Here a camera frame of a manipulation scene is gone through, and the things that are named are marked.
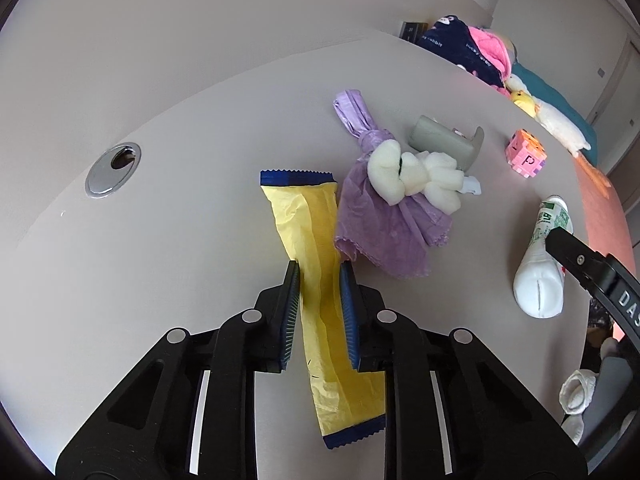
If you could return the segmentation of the right white gloved hand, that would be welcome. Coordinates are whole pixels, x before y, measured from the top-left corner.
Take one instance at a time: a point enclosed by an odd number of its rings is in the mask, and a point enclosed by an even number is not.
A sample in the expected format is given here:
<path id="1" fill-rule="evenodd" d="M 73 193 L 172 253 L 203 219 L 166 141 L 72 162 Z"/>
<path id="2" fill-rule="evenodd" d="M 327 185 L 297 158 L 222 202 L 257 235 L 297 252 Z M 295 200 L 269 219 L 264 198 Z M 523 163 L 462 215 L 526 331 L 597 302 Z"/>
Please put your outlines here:
<path id="1" fill-rule="evenodd" d="M 575 444 L 579 444 L 585 434 L 584 413 L 596 393 L 600 367 L 605 358 L 618 355 L 618 340 L 605 338 L 598 348 L 586 341 L 582 367 L 574 370 L 562 383 L 559 404 L 564 412 L 562 429 Z"/>

